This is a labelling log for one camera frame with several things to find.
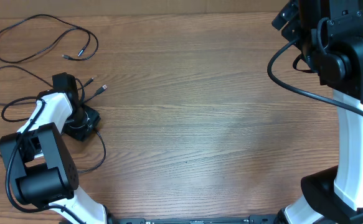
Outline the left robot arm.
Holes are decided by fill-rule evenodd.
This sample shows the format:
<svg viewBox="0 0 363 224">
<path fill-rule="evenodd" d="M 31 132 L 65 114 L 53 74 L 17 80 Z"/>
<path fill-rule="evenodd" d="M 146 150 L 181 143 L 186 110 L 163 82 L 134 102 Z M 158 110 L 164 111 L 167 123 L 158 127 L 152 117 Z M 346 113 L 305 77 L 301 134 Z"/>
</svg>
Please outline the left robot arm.
<svg viewBox="0 0 363 224">
<path fill-rule="evenodd" d="M 115 223 L 109 209 L 79 185 L 81 172 L 62 139 L 86 140 L 100 115 L 83 102 L 79 79 L 60 73 L 52 81 L 51 89 L 33 98 L 35 110 L 25 125 L 0 139 L 6 195 L 24 213 L 53 210 L 70 223 Z"/>
</svg>

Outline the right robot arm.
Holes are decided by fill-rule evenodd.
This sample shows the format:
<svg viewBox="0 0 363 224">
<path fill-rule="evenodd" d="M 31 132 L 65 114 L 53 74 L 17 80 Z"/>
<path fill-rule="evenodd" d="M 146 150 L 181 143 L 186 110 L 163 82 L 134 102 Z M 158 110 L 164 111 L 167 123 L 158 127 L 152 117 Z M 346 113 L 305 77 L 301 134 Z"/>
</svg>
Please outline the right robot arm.
<svg viewBox="0 0 363 224">
<path fill-rule="evenodd" d="M 327 98 L 270 79 L 293 93 L 334 105 L 339 121 L 338 165 L 301 179 L 302 196 L 272 223 L 363 223 L 363 0 L 289 1 L 272 21 L 296 47 L 298 60 L 332 90 Z"/>
</svg>

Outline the black cable silver plug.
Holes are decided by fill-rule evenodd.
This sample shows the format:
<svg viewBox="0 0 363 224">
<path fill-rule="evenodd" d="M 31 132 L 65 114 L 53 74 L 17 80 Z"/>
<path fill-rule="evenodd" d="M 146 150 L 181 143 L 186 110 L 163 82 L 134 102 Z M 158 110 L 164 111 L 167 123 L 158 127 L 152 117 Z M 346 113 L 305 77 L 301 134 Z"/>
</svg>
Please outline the black cable silver plug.
<svg viewBox="0 0 363 224">
<path fill-rule="evenodd" d="M 49 14 L 36 14 L 0 29 L 0 61 L 21 64 L 37 60 L 58 47 L 72 34 L 82 36 L 76 52 L 60 54 L 64 60 L 82 62 L 98 52 L 98 36 L 83 26 Z"/>
</svg>

